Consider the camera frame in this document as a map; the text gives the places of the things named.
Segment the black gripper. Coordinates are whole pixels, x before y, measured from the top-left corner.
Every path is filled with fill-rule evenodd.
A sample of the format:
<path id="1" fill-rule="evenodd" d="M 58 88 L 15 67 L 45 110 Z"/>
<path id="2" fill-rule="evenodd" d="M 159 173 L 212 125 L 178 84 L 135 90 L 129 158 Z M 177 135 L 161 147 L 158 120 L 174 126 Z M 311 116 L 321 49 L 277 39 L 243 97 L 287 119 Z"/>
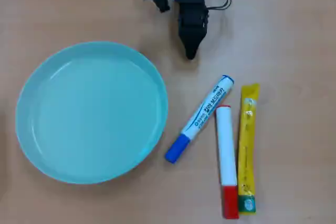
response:
<path id="1" fill-rule="evenodd" d="M 178 17 L 178 35 L 184 46 L 187 59 L 194 59 L 198 48 L 207 34 L 208 9 L 204 1 L 180 2 Z M 186 28 L 199 28 L 193 32 L 192 40 L 190 31 Z"/>

